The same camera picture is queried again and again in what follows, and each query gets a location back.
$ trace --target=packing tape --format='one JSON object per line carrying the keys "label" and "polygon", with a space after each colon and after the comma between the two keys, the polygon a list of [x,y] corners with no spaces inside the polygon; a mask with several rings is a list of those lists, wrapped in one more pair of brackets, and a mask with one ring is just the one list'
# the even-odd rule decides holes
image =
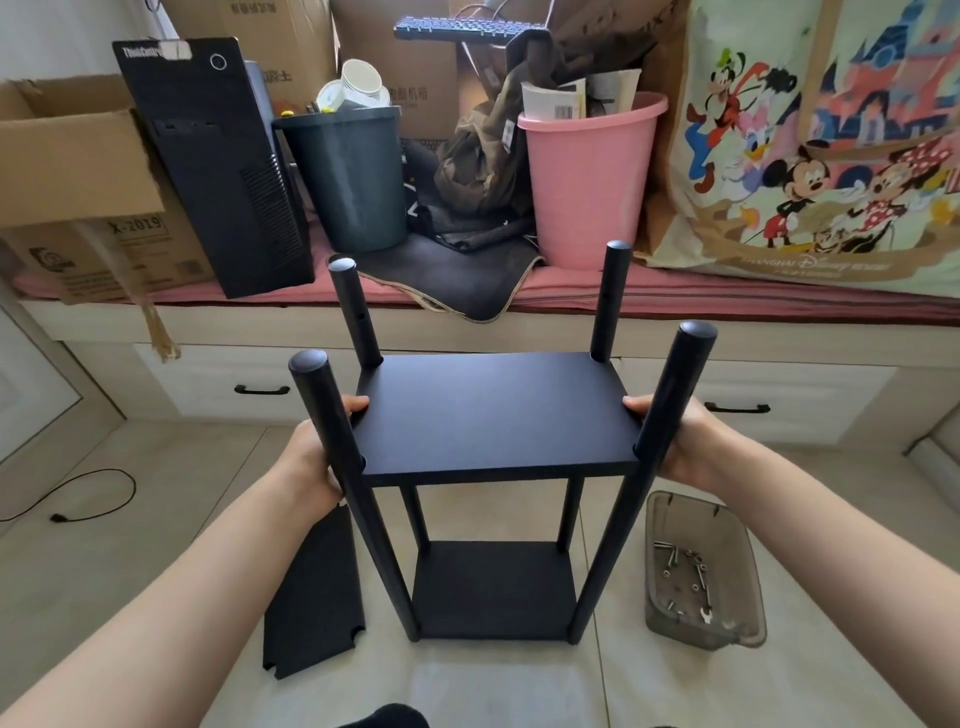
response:
{"label": "packing tape", "polygon": [[110,233],[107,223],[103,220],[83,220],[73,225],[100,259],[107,264],[124,293],[133,303],[140,306],[147,323],[147,331],[150,333],[150,344],[160,357],[160,361],[179,359],[180,347],[170,338],[170,333],[160,318],[160,312],[156,310],[150,294],[143,287],[140,276],[133,270],[127,254]]}

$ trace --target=castle illustration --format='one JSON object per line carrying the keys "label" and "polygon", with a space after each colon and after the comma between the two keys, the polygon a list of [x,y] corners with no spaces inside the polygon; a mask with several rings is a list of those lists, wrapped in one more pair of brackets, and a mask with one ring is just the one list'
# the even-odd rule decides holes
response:
{"label": "castle illustration", "polygon": [[960,0],[940,0],[922,29],[927,5],[910,2],[873,45],[860,45],[840,79],[833,61],[811,138],[866,146],[915,138],[952,121],[960,104]]}

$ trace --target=hand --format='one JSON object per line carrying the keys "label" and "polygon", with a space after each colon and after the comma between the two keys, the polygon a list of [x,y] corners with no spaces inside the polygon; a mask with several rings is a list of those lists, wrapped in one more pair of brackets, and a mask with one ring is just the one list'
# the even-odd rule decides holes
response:
{"label": "hand", "polygon": [[[359,412],[370,404],[369,397],[344,395],[347,414]],[[313,423],[304,420],[294,429],[290,442],[280,454],[268,475],[280,487],[289,489],[295,497],[302,498],[317,521],[323,518],[343,498],[343,493],[330,481],[330,470],[324,446]]]}
{"label": "hand", "polygon": [[[623,403],[646,415],[653,395],[624,397]],[[673,444],[663,458],[660,475],[708,493],[717,493],[724,476],[722,466],[731,447],[746,438],[725,425],[695,399],[686,406]]]}

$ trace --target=black cylindrical leg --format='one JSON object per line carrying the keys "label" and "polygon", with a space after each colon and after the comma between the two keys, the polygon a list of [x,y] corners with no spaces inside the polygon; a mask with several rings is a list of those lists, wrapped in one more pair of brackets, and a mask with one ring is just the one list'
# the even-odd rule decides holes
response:
{"label": "black cylindrical leg", "polygon": [[363,482],[363,457],[353,438],[353,429],[326,352],[309,350],[296,353],[290,359],[290,374],[297,383],[306,411],[324,444],[330,468],[344,489],[350,512],[370,550],[403,630],[411,642],[416,642],[420,639],[420,626],[414,615],[413,603],[390,545],[387,527],[380,515],[373,489]]}
{"label": "black cylindrical leg", "polygon": [[613,338],[616,335],[616,320],[620,316],[623,288],[627,284],[630,259],[634,256],[631,246],[622,240],[607,243],[603,261],[603,277],[600,279],[600,297],[597,312],[593,317],[593,339],[590,341],[590,357],[594,361],[610,361]]}
{"label": "black cylindrical leg", "polygon": [[570,551],[570,540],[573,538],[573,526],[577,522],[577,511],[580,510],[580,496],[584,494],[584,479],[574,475],[566,482],[564,496],[564,511],[560,515],[560,535],[557,536],[557,549],[561,553]]}
{"label": "black cylindrical leg", "polygon": [[680,324],[660,374],[653,404],[643,420],[643,427],[634,445],[634,455],[638,461],[636,470],[623,478],[584,589],[577,600],[573,619],[570,620],[567,639],[571,644],[578,643],[584,636],[590,615],[607,585],[620,549],[627,542],[660,463],[680,426],[680,419],[704,370],[716,336],[717,329],[713,324],[703,321],[684,321]]}
{"label": "black cylindrical leg", "polygon": [[360,285],[357,264],[352,258],[342,257],[330,263],[329,271],[360,366],[364,369],[380,366],[383,356],[380,355],[376,334],[373,333],[373,321]]}
{"label": "black cylindrical leg", "polygon": [[417,550],[425,553],[430,550],[430,537],[426,533],[426,521],[423,519],[423,510],[420,508],[420,496],[417,495],[416,485],[401,485],[400,495],[403,505],[407,509],[410,526],[414,529],[414,539],[417,541]]}

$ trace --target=ventilation grille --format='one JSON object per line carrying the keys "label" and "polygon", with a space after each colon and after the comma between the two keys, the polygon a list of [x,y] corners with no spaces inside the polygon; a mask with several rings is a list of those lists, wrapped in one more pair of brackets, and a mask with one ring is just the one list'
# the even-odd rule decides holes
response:
{"label": "ventilation grille", "polygon": [[276,155],[271,155],[269,164],[244,167],[240,170],[240,177],[247,187],[253,214],[270,246],[274,265],[281,268],[300,258],[304,250],[303,240],[283,186]]}

